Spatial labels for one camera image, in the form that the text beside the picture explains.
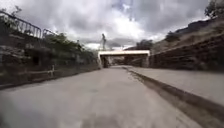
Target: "road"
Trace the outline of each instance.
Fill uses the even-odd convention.
[[[200,128],[120,67],[0,93],[6,128]]]

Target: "drainage channel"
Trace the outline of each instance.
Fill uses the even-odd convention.
[[[224,128],[224,109],[192,94],[165,85],[141,74],[130,72],[136,79],[148,88],[156,91],[175,108],[184,112],[204,128]]]

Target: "bridge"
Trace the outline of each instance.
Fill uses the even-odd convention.
[[[149,66],[149,50],[129,50],[129,51],[99,51],[98,62],[101,68],[108,67],[108,57],[113,56],[138,56],[142,57],[143,67]]]

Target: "sidewalk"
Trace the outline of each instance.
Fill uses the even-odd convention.
[[[135,67],[128,70],[224,106],[224,74]]]

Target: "railing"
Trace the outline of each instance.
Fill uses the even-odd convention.
[[[44,29],[42,38],[45,38],[47,35],[57,35],[57,34],[55,34],[54,32],[50,30]]]
[[[9,15],[6,12],[0,11],[0,19],[3,20],[8,27],[17,30],[18,32],[41,38],[41,29],[29,22],[26,22],[20,18]]]

